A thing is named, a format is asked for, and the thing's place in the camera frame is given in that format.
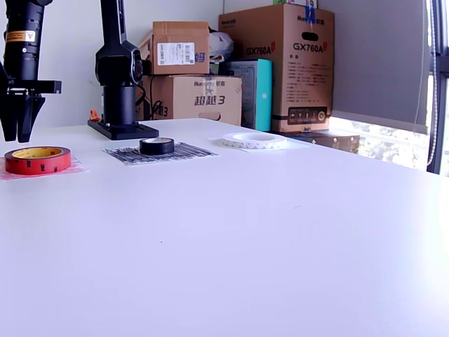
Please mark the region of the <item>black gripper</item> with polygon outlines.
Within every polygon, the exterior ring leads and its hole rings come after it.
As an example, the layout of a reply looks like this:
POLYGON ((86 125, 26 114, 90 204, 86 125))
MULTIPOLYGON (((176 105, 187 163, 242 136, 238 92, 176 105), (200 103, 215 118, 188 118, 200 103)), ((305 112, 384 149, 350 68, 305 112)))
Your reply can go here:
POLYGON ((62 93, 62 82, 38 80, 36 61, 1 64, 1 127, 5 141, 28 143, 46 101, 40 94, 62 93))

